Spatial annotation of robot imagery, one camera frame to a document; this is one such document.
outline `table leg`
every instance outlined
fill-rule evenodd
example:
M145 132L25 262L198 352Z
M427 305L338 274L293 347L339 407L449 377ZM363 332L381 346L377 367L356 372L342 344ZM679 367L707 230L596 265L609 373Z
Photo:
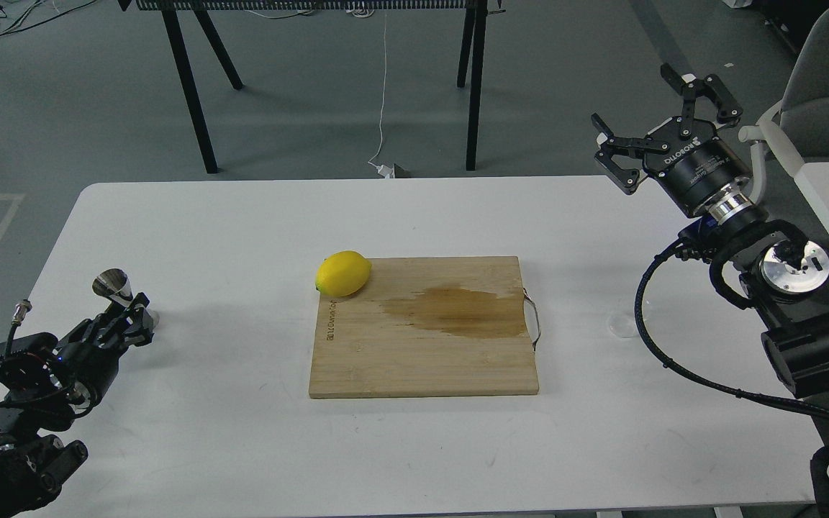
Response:
M475 29L475 9L466 10L466 22L463 25L463 47L460 49L460 72L456 76L458 88L466 86L466 69L469 68L469 50Z
M200 22L200 27L204 30L204 34L207 34L207 39L210 40L210 46L213 47L213 52L217 53L219 64L223 65L223 70L226 72L227 78L230 79L232 87L240 91L244 86L243 82L241 82L239 73L236 72L236 68L232 64L230 54L226 52L226 47L223 46L223 40L219 38L217 28L210 19L210 14L207 14L207 11L194 11L194 16Z
M473 43L473 76L469 96L469 135L466 141L466 170L475 170L475 152L478 147L478 111L481 102L481 66L484 64L484 29L488 19L488 0L479 0L475 6L475 34Z
M191 63L187 58L187 49L184 48L184 36L181 35L181 25L175 11L162 11L165 21L165 31L168 32L168 43L171 43L171 53L175 56L175 65L178 66L178 77L181 79L181 88L191 112L191 122L194 124L194 134L197 135L197 144L200 145L200 154L204 158L204 167L207 173L218 173L217 158L213 154L213 144L210 143L210 132L207 131L207 121L204 120L204 110L200 106L200 97L197 95L197 85L194 83L194 74L191 72Z

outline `screw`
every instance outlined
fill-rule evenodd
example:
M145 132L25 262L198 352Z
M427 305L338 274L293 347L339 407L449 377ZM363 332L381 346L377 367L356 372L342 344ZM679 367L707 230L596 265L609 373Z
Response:
M49 473L44 473L40 476L40 488L43 488L43 491L46 491L50 494L56 492L57 484L56 479L53 478L53 475Z

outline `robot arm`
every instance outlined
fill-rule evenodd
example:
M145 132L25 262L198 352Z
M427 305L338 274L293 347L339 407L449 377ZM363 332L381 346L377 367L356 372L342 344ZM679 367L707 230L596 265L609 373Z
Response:
M149 299L132 295L124 272L108 270L92 288L111 304L62 339L38 332L0 344L0 383L9 387L0 403L0 518L59 496L89 452L79 440L63 445L55 435L37 433L68 430L101 403L130 345L152 342L157 320ZM14 323L20 324L17 316Z
M737 124L741 109L721 80L717 76L681 78L666 64L661 66L661 75L684 98L684 109L644 138L617 138L598 115L592 115L599 131L599 150L594 158L606 168L613 183L632 194L641 181L653 178L685 216L699 219L656 257L642 278L636 303L640 303L657 265L671 256L709 263L710 281L718 294L740 309L754 308L763 320L767 331L761 340L767 357L793 396L829 391L829 243L810 242L799 227L787 221L767 221L766 211L741 193L751 173L717 135L718 128ZM694 102L699 96L713 101L716 122L694 118ZM641 170L620 168L612 160L617 154L640 158ZM725 284L721 271L728 263L740 272L744 295ZM780 409L829 417L829 411L819 407L747 394L689 373L659 351L643 321L636 324L649 350L665 367L697 383ZM828 448L812 463L816 466L812 469L815 495L822 512L829 512Z

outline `white cable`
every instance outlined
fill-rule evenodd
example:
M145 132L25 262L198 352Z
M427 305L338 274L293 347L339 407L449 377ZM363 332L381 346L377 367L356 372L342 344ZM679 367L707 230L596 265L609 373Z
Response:
M254 14L254 16L257 16L257 17L262 17L263 19L291 19L291 17L305 17L305 16L309 16L309 14L311 14L311 13L312 13L312 11L309 11L309 13L305 13L305 12L299 12L299 11L296 11L296 13L293 13L293 14L287 14L286 16L282 16L282 17L268 17L268 16L264 16L264 14L261 14L261 13L259 13L259 12L257 12L257 11L250 11L250 10L245 9L245 12L246 12L246 13L251 13L251 14Z
M358 7L352 6L352 9L345 9L345 13L354 14L354 17L357 17L358 19L368 19L373 16L373 13L376 12L374 9L367 9L365 7L366 4L363 2L358 2L356 4Z
M379 153L382 152L382 143L385 142L382 134L382 115L385 114L386 111L386 79L389 78L389 44L387 40L387 35L389 33L389 11L386 11L385 17L382 23L382 106L379 107L379 148L376 150L376 154L369 158L366 161L367 164L376 168L376 171L379 171L379 166L373 163Z

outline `yellow lemon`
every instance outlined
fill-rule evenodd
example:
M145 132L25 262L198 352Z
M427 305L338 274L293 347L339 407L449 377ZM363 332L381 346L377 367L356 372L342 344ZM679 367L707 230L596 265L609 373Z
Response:
M315 288L329 297L348 297L363 288L372 267L366 257L354 250L335 253L319 266Z

